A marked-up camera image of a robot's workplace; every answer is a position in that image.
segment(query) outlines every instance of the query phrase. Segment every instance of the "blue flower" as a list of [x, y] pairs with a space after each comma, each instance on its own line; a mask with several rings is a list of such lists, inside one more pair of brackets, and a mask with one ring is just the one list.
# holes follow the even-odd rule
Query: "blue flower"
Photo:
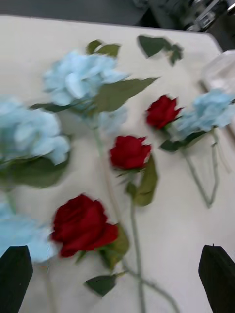
[[51, 231], [45, 225], [23, 215], [14, 215], [8, 204], [0, 203], [0, 257], [10, 246], [28, 246], [33, 262], [44, 262], [57, 254], [48, 240]]
[[14, 98], [0, 97], [0, 162], [45, 156], [57, 165], [70, 149], [60, 133], [55, 114], [29, 110]]
[[103, 84], [123, 80], [126, 74], [114, 71], [116, 59], [101, 55], [80, 55], [76, 51], [66, 54], [55, 62], [44, 75], [46, 92], [53, 103], [59, 106], [70, 104], [75, 99], [93, 98]]
[[209, 132], [213, 127], [225, 127], [235, 115], [232, 104], [234, 96], [215, 89], [198, 96], [192, 106], [194, 110], [182, 112], [182, 117], [173, 123], [182, 138], [193, 132]]
[[98, 127], [103, 129], [106, 134], [115, 134], [126, 120], [127, 109], [125, 106], [122, 106], [113, 112], [101, 112], [98, 115], [97, 123]]

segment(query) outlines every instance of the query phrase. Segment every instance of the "red rose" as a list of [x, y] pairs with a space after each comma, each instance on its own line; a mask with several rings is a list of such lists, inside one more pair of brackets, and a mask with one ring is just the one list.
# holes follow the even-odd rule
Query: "red rose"
[[151, 150], [151, 145], [142, 144], [144, 140], [145, 137], [118, 136], [115, 147], [110, 150], [112, 166], [123, 170], [143, 168]]
[[66, 258], [111, 243], [118, 236], [118, 227], [107, 222], [99, 201], [81, 194], [57, 210], [51, 236], [62, 243], [61, 256]]
[[177, 99], [171, 100], [168, 96], [161, 96], [157, 101], [148, 108], [146, 122], [148, 125], [161, 129], [168, 123], [173, 122], [179, 112], [182, 110], [175, 109]]

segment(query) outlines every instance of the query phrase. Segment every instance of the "table surface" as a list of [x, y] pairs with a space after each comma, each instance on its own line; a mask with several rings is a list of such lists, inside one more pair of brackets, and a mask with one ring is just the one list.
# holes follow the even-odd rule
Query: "table surface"
[[[179, 43], [184, 48], [183, 60], [171, 67], [161, 53], [145, 59], [137, 46], [140, 34], [165, 36]], [[43, 92], [42, 75], [53, 61], [72, 49], [85, 52], [86, 45], [95, 39], [122, 45], [118, 68], [131, 73], [131, 77], [160, 77], [127, 102], [129, 117], [120, 132], [147, 136], [147, 141], [152, 143], [160, 176], [152, 204], [137, 210], [143, 273], [176, 299], [182, 313], [210, 313], [198, 265], [204, 245], [222, 246], [234, 257], [235, 167], [228, 174], [219, 160], [220, 185], [213, 207], [207, 209], [185, 160], [179, 153], [170, 155], [158, 149], [163, 139], [147, 128], [143, 112], [166, 93], [179, 97], [180, 106], [190, 105], [193, 98], [202, 92], [198, 83], [202, 67], [221, 52], [214, 39], [202, 33], [9, 16], [0, 18], [0, 38], [0, 93], [13, 94], [27, 104], [49, 100]], [[18, 211], [48, 222], [56, 208], [86, 192], [101, 199], [115, 221], [92, 133], [72, 118], [69, 113], [62, 116], [66, 132], [76, 133], [71, 164], [63, 181], [47, 189], [18, 186], [15, 190]], [[233, 168], [234, 143], [226, 131], [219, 131], [219, 137], [224, 155]], [[208, 140], [211, 141], [206, 138], [206, 142], [196, 144], [191, 154], [206, 189], [211, 190], [213, 180]], [[110, 148], [112, 142], [113, 138], [105, 139], [105, 148]], [[130, 233], [129, 199], [124, 194], [121, 179], [112, 172], [111, 180]], [[135, 266], [133, 247], [127, 253], [127, 260]], [[119, 279], [117, 286], [102, 300], [82, 285], [84, 281], [104, 273], [101, 262], [92, 253], [78, 266], [74, 259], [51, 260], [50, 275], [58, 312], [139, 312], [137, 284], [128, 275]], [[173, 312], [160, 296], [148, 288], [145, 294], [149, 313]], [[34, 313], [48, 312], [45, 286], [38, 268], [34, 270], [20, 312], [32, 312], [32, 308]]]

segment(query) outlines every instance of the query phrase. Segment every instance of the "artificial flower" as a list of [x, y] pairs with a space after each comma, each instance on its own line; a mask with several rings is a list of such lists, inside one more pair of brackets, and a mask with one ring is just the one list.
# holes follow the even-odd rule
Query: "artificial flower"
[[62, 243], [61, 256], [105, 246], [118, 236], [118, 227], [107, 222], [102, 204], [84, 194], [69, 200], [56, 212], [52, 239]]
[[45, 156], [55, 165], [70, 149], [55, 114], [30, 110], [12, 97], [0, 97], [0, 162]]
[[87, 102], [103, 84], [123, 80], [126, 74], [114, 71], [116, 59], [107, 55], [80, 55], [77, 51], [66, 54], [55, 62], [44, 75], [46, 92], [59, 106], [71, 104], [75, 99]]
[[146, 111], [146, 122], [148, 125], [161, 129], [174, 121], [181, 109], [176, 109], [177, 99], [171, 99], [167, 95], [161, 96], [153, 102]]
[[98, 115], [98, 127], [106, 134], [115, 134], [127, 120], [127, 109], [121, 106], [113, 112], [101, 112]]
[[225, 127], [235, 115], [233, 99], [233, 95], [218, 89], [200, 95], [192, 104], [193, 110], [183, 111], [174, 126], [183, 138], [193, 132], [209, 132], [213, 127]]
[[10, 246], [28, 246], [33, 262], [44, 262], [57, 254], [53, 242], [48, 240], [51, 231], [21, 214], [13, 214], [9, 205], [0, 203], [0, 257]]
[[151, 145], [144, 145], [145, 137], [118, 136], [110, 150], [113, 167], [123, 170], [141, 169], [149, 157]]

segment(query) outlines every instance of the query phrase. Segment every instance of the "leaf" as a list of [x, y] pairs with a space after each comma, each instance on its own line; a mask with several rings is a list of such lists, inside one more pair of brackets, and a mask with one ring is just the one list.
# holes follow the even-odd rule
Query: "leaf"
[[57, 106], [53, 103], [36, 103], [36, 104], [33, 104], [30, 108], [35, 110], [35, 109], [44, 109], [44, 110], [47, 110], [47, 111], [50, 111], [50, 112], [54, 112], [54, 113], [57, 113], [57, 112], [61, 112], [61, 111], [64, 111], [64, 110], [67, 110], [71, 107], [71, 105], [67, 105], [67, 106]]
[[177, 60], [181, 60], [183, 58], [183, 49], [178, 45], [172, 46], [172, 54], [170, 56], [170, 63], [173, 66]]
[[129, 79], [113, 84], [103, 85], [94, 97], [96, 112], [112, 112], [120, 108], [129, 98], [143, 91], [157, 78]]
[[81, 251], [77, 260], [76, 260], [76, 264], [78, 264], [87, 254], [87, 251]]
[[125, 191], [131, 196], [132, 199], [134, 199], [137, 191], [136, 185], [132, 182], [128, 182]]
[[129, 240], [123, 227], [119, 223], [116, 226], [119, 230], [118, 238], [111, 244], [106, 245], [105, 250], [99, 251], [104, 264], [111, 270], [121, 261], [129, 249]]
[[85, 285], [100, 297], [104, 297], [115, 284], [116, 275], [97, 276], [85, 282]]
[[164, 143], [160, 145], [160, 148], [168, 151], [168, 152], [175, 152], [178, 149], [182, 147], [182, 143], [180, 141], [171, 141], [171, 140], [166, 140]]
[[56, 184], [62, 177], [70, 161], [54, 165], [49, 159], [39, 157], [27, 162], [16, 161], [12, 167], [12, 178], [16, 184], [29, 185], [36, 188], [47, 188]]
[[96, 53], [107, 54], [110, 57], [116, 57], [120, 47], [120, 45], [104, 45]]
[[144, 169], [141, 184], [137, 188], [134, 203], [139, 206], [146, 206], [153, 200], [154, 192], [157, 186], [158, 175], [155, 168], [153, 156], [150, 154], [149, 160]]
[[154, 38], [140, 35], [138, 36], [138, 41], [148, 58], [160, 52], [165, 47], [165, 39], [161, 37]]
[[94, 40], [89, 43], [86, 47], [87, 54], [93, 54], [95, 49], [97, 49], [100, 45], [102, 45], [102, 42], [100, 40]]

